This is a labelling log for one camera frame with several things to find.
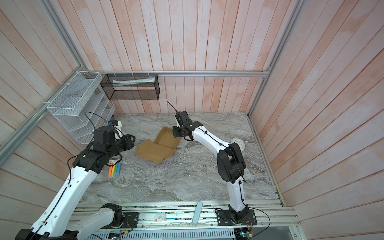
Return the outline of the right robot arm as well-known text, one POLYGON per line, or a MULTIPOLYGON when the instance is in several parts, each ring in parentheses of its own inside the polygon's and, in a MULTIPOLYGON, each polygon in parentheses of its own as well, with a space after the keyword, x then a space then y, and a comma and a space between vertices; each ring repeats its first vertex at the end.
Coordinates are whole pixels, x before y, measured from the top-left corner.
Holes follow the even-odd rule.
POLYGON ((177 125, 173 126, 175 138, 183 137, 187 141, 197 141, 217 155, 218 173, 227 183, 230 196, 229 216, 233 223, 240 224, 249 212, 243 184, 246 163, 240 146, 216 137, 203 124, 192 121, 186 111, 177 111, 175 118, 177 121, 177 125))

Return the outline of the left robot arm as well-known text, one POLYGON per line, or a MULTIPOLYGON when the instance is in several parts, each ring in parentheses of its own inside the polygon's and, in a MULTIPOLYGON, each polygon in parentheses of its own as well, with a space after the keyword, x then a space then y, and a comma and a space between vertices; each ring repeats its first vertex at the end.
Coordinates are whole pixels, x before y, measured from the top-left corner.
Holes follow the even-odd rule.
POLYGON ((121 230, 125 215, 121 206, 104 204, 96 213, 69 226, 69 220, 93 180, 110 160, 131 150, 135 136, 122 134, 117 126, 94 130, 94 140, 76 156, 70 173, 44 213, 29 229, 21 229, 17 240, 84 240, 105 226, 121 230))

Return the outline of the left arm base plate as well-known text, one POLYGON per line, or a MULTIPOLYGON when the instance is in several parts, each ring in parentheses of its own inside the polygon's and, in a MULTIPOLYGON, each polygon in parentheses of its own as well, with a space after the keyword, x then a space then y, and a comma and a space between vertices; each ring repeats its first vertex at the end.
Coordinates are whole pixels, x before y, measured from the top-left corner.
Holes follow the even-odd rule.
POLYGON ((114 212, 113 220, 109 225, 103 227, 107 228, 130 228, 135 229, 138 225, 139 213, 138 212, 127 212, 123 210, 123 207, 117 204, 107 203, 99 208, 100 210, 112 210, 114 212))

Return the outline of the brown cardboard box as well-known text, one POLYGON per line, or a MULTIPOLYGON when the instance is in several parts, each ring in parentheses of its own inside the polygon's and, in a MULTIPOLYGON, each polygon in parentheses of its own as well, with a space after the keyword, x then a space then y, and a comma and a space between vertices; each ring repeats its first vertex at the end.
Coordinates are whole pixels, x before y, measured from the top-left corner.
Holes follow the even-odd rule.
POLYGON ((181 138, 175 138, 173 130, 163 127, 154 142, 147 139, 139 144, 135 149, 135 155, 139 158, 161 163, 169 159, 177 151, 181 138))

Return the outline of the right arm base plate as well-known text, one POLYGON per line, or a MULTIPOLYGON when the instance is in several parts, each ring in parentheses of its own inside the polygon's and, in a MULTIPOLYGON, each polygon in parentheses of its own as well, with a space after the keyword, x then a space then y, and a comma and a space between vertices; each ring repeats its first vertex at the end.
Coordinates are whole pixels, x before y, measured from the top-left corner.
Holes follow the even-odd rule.
POLYGON ((255 212, 245 207, 242 211, 236 212, 232 208, 223 210, 220 208, 215 209, 217 222, 219 226, 256 226, 257 219, 255 212))

